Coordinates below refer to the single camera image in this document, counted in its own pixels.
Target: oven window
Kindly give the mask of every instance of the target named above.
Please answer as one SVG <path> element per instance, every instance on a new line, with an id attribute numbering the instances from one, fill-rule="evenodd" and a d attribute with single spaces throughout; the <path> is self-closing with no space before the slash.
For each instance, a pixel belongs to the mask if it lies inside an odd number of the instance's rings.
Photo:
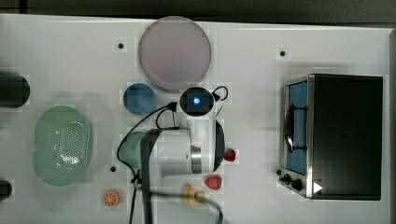
<path id="1" fill-rule="evenodd" d="M 291 116 L 294 116 L 294 134 L 292 137 L 292 151 L 287 150 L 286 168 L 301 175 L 306 174 L 307 87 L 307 82 L 289 86 L 289 108 L 294 106 L 295 109 L 293 110 L 294 113 L 290 113 Z"/>

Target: toaster oven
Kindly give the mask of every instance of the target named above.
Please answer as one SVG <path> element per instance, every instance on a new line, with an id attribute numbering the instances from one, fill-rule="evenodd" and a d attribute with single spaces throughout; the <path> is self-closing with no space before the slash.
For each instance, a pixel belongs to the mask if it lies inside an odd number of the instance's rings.
<path id="1" fill-rule="evenodd" d="M 380 200 L 382 89 L 368 76 L 286 83 L 281 184 L 308 199 Z"/>

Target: orange fruit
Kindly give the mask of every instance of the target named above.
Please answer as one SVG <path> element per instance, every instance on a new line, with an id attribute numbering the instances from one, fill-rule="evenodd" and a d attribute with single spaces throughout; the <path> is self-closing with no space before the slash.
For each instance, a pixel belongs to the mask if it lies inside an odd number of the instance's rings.
<path id="1" fill-rule="evenodd" d="M 105 206 L 116 206 L 120 202 L 120 194 L 115 190 L 110 190 L 103 196 L 102 201 Z"/>

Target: gold object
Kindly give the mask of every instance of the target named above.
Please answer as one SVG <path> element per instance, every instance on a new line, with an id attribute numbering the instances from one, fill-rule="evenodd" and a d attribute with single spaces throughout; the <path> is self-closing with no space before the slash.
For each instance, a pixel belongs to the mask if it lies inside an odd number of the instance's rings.
<path id="1" fill-rule="evenodd" d="M 183 187 L 182 194 L 186 196 L 183 201 L 188 206 L 207 208 L 207 205 L 203 203 L 205 193 L 202 190 L 195 192 L 190 184 L 186 184 Z"/>

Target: mesh basket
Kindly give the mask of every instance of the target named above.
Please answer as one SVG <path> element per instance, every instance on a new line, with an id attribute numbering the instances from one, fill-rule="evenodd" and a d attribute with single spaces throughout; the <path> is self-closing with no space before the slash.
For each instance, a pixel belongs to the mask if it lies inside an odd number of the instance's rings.
<path id="1" fill-rule="evenodd" d="M 66 186 L 78 180 L 91 157 L 90 124 L 76 109 L 59 105 L 35 126 L 33 167 L 45 183 Z"/>

